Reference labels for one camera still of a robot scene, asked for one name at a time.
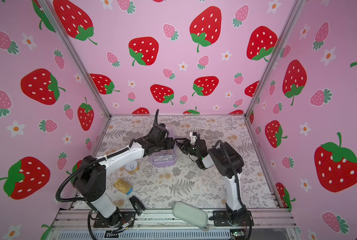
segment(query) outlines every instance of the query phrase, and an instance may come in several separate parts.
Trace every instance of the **floral tablecloth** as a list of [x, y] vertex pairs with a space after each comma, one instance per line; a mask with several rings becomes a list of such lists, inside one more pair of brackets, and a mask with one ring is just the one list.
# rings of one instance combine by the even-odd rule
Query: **floral tablecloth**
[[[97, 156], [110, 154], [127, 146], [132, 138], [146, 135], [153, 122], [152, 116], [113, 116]], [[228, 142], [243, 157], [245, 166], [241, 175], [241, 198], [247, 208], [274, 208], [256, 151], [252, 145], [242, 116], [160, 115], [158, 123], [171, 124], [175, 137], [188, 137], [189, 132], [200, 133], [210, 148], [218, 139]], [[176, 164], [154, 167], [149, 157], [138, 160], [140, 170], [130, 175], [124, 167], [109, 175], [106, 181], [109, 197], [121, 209], [132, 209], [128, 198], [135, 195], [147, 209], [173, 208], [176, 201], [198, 208], [225, 208], [224, 179], [215, 166], [201, 170], [195, 162], [176, 150]], [[123, 179], [133, 186], [127, 196], [113, 184]], [[89, 208], [77, 202], [75, 209]]]

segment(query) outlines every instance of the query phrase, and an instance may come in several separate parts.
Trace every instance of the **pink wallpaper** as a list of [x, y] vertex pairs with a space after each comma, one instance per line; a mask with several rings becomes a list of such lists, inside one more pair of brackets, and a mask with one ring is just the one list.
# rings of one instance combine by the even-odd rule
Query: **pink wallpaper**
[[357, 239], [357, 1], [306, 3], [253, 127], [303, 239]]
[[100, 113], [37, 4], [0, 1], [0, 239], [42, 239], [66, 207], [58, 186], [96, 144]]
[[246, 111], [293, 2], [53, 6], [111, 113], [209, 114]]

